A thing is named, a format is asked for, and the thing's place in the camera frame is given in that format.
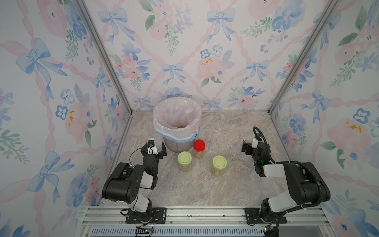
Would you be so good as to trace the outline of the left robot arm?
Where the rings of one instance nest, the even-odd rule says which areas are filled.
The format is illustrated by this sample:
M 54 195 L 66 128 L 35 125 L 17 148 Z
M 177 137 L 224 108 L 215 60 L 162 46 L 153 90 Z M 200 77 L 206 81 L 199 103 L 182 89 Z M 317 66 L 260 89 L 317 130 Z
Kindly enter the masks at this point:
M 154 139 L 150 139 L 142 148 L 141 165 L 119 163 L 113 170 L 102 189 L 102 198 L 127 205 L 127 222 L 153 220 L 153 205 L 149 198 L 140 194 L 140 189 L 153 190 L 158 182 L 159 161 L 167 156 L 162 144 L 158 151 Z

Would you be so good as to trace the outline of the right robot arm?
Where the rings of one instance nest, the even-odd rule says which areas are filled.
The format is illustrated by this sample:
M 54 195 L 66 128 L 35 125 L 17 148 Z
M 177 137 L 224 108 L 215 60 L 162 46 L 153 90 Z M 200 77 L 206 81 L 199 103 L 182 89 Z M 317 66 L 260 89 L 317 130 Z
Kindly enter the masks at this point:
M 244 209 L 249 225 L 286 223 L 284 214 L 315 207 L 330 200 L 331 192 L 313 163 L 273 163 L 270 146 L 257 140 L 253 143 L 243 141 L 241 151 L 253 158 L 255 172 L 260 177 L 283 178 L 287 184 L 283 193 L 264 199 L 261 207 Z

